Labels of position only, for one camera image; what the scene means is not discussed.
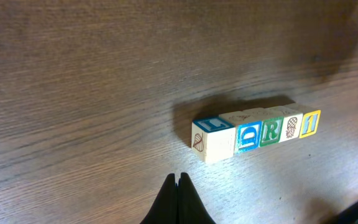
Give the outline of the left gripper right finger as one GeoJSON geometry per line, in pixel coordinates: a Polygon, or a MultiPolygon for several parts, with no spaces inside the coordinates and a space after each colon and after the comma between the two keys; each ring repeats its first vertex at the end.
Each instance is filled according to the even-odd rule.
{"type": "Polygon", "coordinates": [[[215,224],[207,212],[190,176],[182,172],[178,181],[178,223],[215,224]]]}

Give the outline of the wooden block blue D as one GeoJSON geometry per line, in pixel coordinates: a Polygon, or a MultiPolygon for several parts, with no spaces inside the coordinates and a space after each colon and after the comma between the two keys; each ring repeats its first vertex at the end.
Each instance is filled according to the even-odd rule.
{"type": "Polygon", "coordinates": [[[219,117],[231,123],[235,129],[234,153],[258,148],[262,121],[243,111],[220,114],[219,117]]]}

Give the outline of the wooden block green R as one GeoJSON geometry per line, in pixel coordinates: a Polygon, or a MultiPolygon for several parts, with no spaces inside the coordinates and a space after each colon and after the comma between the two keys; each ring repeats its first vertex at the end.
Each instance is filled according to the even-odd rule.
{"type": "Polygon", "coordinates": [[[279,142],[284,119],[281,113],[265,108],[253,108],[244,110],[244,112],[262,122],[259,141],[260,147],[279,142]]]}

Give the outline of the wooden block yellow face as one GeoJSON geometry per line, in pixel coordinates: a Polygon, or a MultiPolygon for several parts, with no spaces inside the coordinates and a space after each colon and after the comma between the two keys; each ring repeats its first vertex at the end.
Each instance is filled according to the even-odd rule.
{"type": "Polygon", "coordinates": [[[301,105],[298,103],[285,105],[285,107],[303,113],[299,138],[305,138],[314,135],[317,132],[319,119],[321,117],[321,110],[312,108],[310,106],[301,105]]]}

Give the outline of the wooden block pineapple yellow O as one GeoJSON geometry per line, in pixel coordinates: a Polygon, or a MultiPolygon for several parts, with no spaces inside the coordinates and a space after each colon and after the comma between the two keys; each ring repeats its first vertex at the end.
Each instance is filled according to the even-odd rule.
{"type": "Polygon", "coordinates": [[[303,113],[287,106],[274,106],[268,108],[275,114],[283,116],[282,131],[279,142],[297,138],[300,134],[303,113]]]}

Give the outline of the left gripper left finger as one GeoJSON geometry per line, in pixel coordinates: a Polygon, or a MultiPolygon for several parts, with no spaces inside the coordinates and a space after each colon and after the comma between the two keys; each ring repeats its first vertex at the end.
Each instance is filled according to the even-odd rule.
{"type": "Polygon", "coordinates": [[[149,212],[140,224],[176,224],[177,205],[175,174],[168,174],[149,212]]]}

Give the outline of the wooden block letter E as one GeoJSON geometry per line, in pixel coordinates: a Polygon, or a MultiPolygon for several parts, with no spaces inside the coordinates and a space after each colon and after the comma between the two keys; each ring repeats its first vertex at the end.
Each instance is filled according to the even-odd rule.
{"type": "Polygon", "coordinates": [[[235,135],[235,127],[219,117],[193,120],[190,147],[203,162],[213,164],[234,155],[235,135]]]}

